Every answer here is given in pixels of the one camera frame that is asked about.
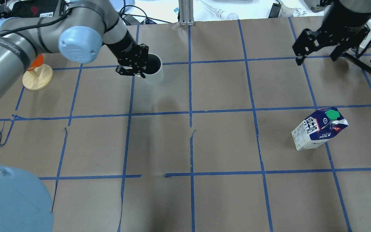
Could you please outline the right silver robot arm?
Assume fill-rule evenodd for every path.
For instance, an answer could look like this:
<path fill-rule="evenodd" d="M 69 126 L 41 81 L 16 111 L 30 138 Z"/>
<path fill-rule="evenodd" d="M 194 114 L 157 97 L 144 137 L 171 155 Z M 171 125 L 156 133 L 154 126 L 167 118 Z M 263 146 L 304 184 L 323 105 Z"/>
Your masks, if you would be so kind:
<path fill-rule="evenodd" d="M 330 57 L 336 61 L 343 53 L 358 47 L 368 35 L 371 0 L 333 0 L 321 26 L 313 31 L 305 28 L 295 43 L 293 52 L 297 65 L 324 47 L 334 47 Z"/>

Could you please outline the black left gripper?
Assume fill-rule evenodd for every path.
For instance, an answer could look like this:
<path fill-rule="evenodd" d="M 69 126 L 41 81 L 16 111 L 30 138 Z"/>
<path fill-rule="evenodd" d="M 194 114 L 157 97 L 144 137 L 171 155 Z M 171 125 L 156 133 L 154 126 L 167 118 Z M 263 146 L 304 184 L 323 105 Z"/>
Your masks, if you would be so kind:
<path fill-rule="evenodd" d="M 144 69 L 148 60 L 149 47 L 146 44 L 131 44 L 122 51 L 116 51 L 118 66 L 115 69 L 119 75 L 146 78 Z"/>

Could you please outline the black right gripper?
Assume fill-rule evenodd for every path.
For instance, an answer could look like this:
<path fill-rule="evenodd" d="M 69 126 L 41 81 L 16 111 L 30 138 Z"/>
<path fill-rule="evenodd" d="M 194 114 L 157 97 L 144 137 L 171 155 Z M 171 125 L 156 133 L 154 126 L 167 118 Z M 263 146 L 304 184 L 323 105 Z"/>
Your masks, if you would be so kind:
<path fill-rule="evenodd" d="M 343 53 L 361 44 L 370 31 L 366 25 L 369 19 L 369 12 L 356 12 L 350 9 L 328 10 L 320 28 L 315 31 L 303 29 L 293 44 L 296 64 L 302 65 L 310 54 L 330 46 L 334 46 L 330 58 L 333 62 L 336 61 Z"/>

